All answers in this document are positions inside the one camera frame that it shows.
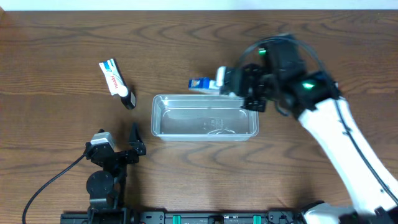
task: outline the green clip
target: green clip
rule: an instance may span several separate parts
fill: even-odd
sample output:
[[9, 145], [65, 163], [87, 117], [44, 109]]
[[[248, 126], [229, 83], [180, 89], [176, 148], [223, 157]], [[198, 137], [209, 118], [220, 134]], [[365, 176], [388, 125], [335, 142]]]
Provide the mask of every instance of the green clip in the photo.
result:
[[261, 216], [253, 215], [253, 224], [261, 224]]
[[181, 216], [180, 215], [173, 216], [173, 224], [181, 224]]

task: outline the wooden table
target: wooden table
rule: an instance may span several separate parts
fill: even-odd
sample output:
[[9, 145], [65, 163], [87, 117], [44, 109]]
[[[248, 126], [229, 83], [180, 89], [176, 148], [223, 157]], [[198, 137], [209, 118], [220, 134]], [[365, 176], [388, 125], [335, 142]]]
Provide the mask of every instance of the wooden table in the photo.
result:
[[[128, 148], [139, 123], [147, 155], [129, 168], [134, 208], [266, 210], [318, 199], [349, 205], [338, 174], [293, 118], [273, 107], [246, 142], [163, 142], [150, 133], [157, 94], [189, 93], [261, 37], [291, 32], [312, 45], [350, 102], [363, 134], [398, 176], [398, 20], [395, 11], [6, 12], [0, 22], [0, 223], [20, 223], [46, 181], [77, 159], [99, 128]], [[128, 111], [98, 62], [115, 58], [135, 86]], [[47, 187], [29, 223], [85, 211], [82, 161]]]

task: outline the wall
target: wall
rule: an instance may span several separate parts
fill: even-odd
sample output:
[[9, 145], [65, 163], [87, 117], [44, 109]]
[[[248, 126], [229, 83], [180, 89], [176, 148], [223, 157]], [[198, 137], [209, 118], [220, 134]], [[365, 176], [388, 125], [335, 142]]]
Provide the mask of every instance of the wall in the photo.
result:
[[398, 0], [0, 0], [5, 11], [398, 9]]

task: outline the green led light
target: green led light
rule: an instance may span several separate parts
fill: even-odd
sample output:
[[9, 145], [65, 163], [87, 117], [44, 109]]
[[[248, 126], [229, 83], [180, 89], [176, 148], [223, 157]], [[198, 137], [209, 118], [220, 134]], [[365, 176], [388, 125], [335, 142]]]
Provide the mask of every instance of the green led light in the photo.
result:
[[312, 87], [314, 87], [314, 86], [315, 86], [315, 85], [314, 85], [314, 84], [311, 84], [311, 83], [303, 83], [303, 87], [306, 88], [306, 89], [308, 89], [308, 90], [311, 90]]

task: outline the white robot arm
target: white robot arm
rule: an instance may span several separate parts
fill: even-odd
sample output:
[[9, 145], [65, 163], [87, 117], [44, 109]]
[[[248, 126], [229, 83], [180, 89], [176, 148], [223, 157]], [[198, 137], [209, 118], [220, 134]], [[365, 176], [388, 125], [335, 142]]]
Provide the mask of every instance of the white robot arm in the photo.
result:
[[395, 208], [398, 182], [358, 129], [348, 102], [344, 98], [327, 99], [317, 103], [316, 107], [314, 111], [305, 110], [298, 121], [329, 157], [347, 188], [353, 209], [319, 205], [304, 215], [307, 223], [338, 223], [338, 217], [354, 211], [371, 216], [376, 215], [379, 208], [385, 211]]
[[[307, 72], [297, 46], [318, 62], [319, 71]], [[259, 50], [263, 65], [242, 66], [254, 49]], [[293, 115], [329, 157], [353, 207], [335, 208], [325, 203], [313, 206], [303, 212], [308, 224], [339, 223], [341, 217], [350, 214], [376, 220], [373, 223], [389, 222], [381, 219], [389, 218], [385, 213], [398, 205], [398, 182], [365, 140], [348, 102], [308, 45], [292, 35], [259, 40], [243, 53], [234, 68], [219, 68], [216, 79], [220, 94], [244, 98], [242, 107], [247, 110], [264, 112], [266, 103], [274, 101], [277, 111]]]

